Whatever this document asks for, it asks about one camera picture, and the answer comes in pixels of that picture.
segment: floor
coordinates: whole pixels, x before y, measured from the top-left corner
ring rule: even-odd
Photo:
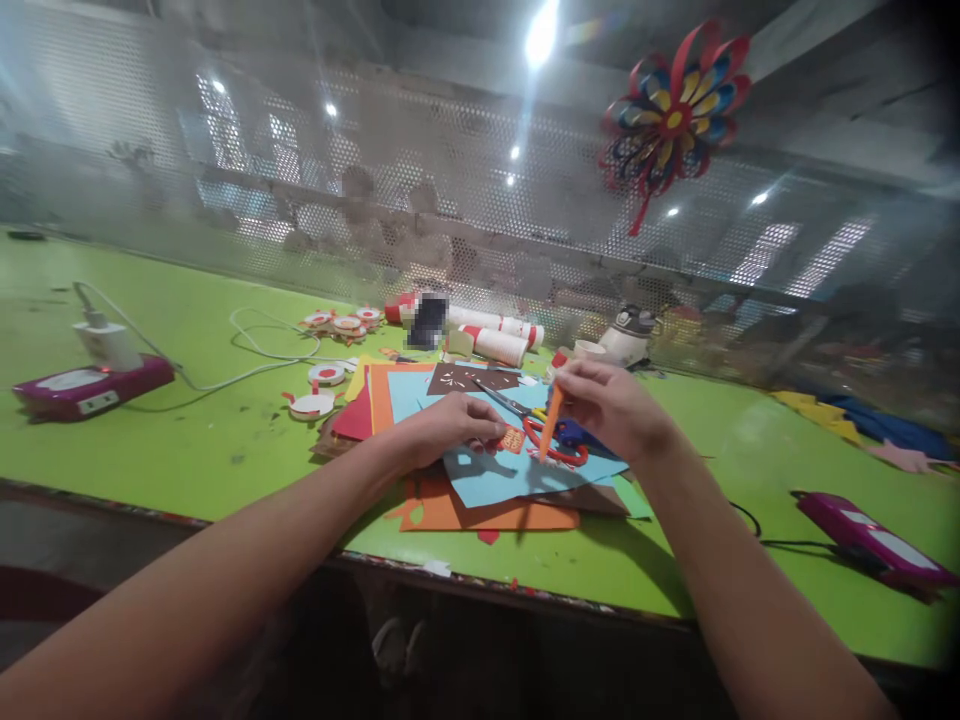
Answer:
[[[0,565],[104,590],[191,533],[120,514],[0,501]],[[692,632],[535,614],[396,585],[370,570],[354,577],[374,631],[393,616],[408,634],[426,621],[415,679],[392,683],[392,717],[735,717]],[[53,630],[0,622],[0,671]]]

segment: scissor blade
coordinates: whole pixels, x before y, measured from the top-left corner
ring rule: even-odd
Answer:
[[[496,390],[493,390],[491,388],[488,388],[486,385],[484,385],[482,382],[480,382],[476,378],[471,378],[471,379],[477,384],[477,387],[483,390],[487,395],[492,397],[494,400],[496,400],[498,403],[500,403],[504,407],[507,407],[513,410],[513,412],[515,412],[520,417],[526,417],[527,415],[530,414],[530,408],[524,407],[520,403],[511,400],[506,395],[502,393],[498,393]]]

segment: yellow paper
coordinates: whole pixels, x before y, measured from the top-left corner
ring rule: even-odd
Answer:
[[[833,405],[802,405],[797,408],[797,412],[808,420],[813,420],[817,425],[827,427],[831,423],[843,420],[843,409]]]
[[[347,392],[344,393],[344,399],[347,402],[353,402],[357,399],[357,395],[363,390],[364,383],[366,382],[367,365],[390,365],[392,362],[392,360],[387,360],[387,358],[361,355],[360,359],[357,360],[357,371],[353,374],[353,377],[350,378],[350,385],[347,386]]]
[[[857,426],[849,420],[838,420],[835,423],[831,423],[827,429],[830,432],[836,433],[844,440],[852,442],[857,447],[863,446],[863,442],[860,440],[860,433],[857,432]]]
[[[780,392],[770,393],[777,400],[782,402],[787,407],[793,408],[794,410],[799,410],[801,407],[816,405],[817,399],[813,395],[804,395],[803,393],[793,393],[787,390],[781,390]]]

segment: paper pinwheel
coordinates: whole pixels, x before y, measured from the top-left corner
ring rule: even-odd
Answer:
[[[700,37],[700,58],[690,62]],[[730,113],[750,91],[750,79],[737,71],[749,50],[746,36],[721,45],[720,24],[711,20],[686,37],[672,66],[654,54],[630,73],[629,95],[604,115],[604,129],[616,137],[599,161],[611,188],[633,186],[641,199],[630,235],[640,232],[651,198],[677,178],[703,175],[710,151],[733,142],[737,125]]]

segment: hand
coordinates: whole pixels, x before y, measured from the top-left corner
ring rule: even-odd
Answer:
[[[452,447],[466,443],[473,452],[497,454],[506,425],[489,403],[463,393],[448,393],[442,400],[411,415],[390,432],[409,448],[415,468],[435,462]]]
[[[626,370],[574,360],[557,371],[570,415],[631,465],[679,432],[666,411]]]

